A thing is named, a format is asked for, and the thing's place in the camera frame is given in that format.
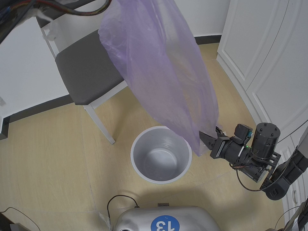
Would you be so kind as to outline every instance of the cylindrical motor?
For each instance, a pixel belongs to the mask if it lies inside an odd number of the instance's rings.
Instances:
[[[279,128],[272,123],[259,123],[252,141],[251,151],[257,161],[269,161],[280,136]]]

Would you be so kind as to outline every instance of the white wall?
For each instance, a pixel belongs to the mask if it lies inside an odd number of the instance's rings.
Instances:
[[[174,0],[193,35],[222,34],[230,0]]]
[[[0,116],[67,94],[36,19],[16,27],[0,44]]]

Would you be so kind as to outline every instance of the chair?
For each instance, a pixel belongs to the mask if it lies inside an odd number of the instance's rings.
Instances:
[[[72,8],[82,6],[72,3]],[[47,13],[53,19],[61,13]],[[43,34],[46,35],[47,21],[37,18]],[[57,64],[63,82],[76,105],[83,105],[90,117],[107,137],[115,143],[94,109],[113,95],[124,89],[127,84],[111,62],[107,51],[102,46],[98,30],[88,34],[59,52],[55,42],[46,41]]]

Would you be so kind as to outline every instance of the purple plastic bag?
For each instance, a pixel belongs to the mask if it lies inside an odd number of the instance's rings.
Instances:
[[[201,156],[217,137],[218,104],[200,49],[174,0],[112,0],[98,31],[145,110]]]

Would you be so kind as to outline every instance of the wooden floor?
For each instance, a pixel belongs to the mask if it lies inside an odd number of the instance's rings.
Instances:
[[[200,45],[220,109],[219,123],[232,136],[238,123],[255,123],[228,76],[215,60],[218,44]],[[205,208],[222,231],[263,231],[274,228],[283,213],[281,201],[241,187],[236,173],[207,153],[193,156],[189,171],[178,181],[156,185],[133,170],[130,149],[145,129],[158,125],[125,88],[96,109],[110,134],[111,145],[81,106],[52,109],[10,124],[9,138],[0,141],[0,210],[18,208],[40,227],[54,230],[108,230],[99,217],[116,194],[134,197],[141,207],[197,205]],[[244,184],[257,189],[243,174]],[[110,205],[113,224],[132,208],[125,198]],[[37,227],[15,210],[5,215],[32,231]],[[283,218],[278,227],[283,227]]]

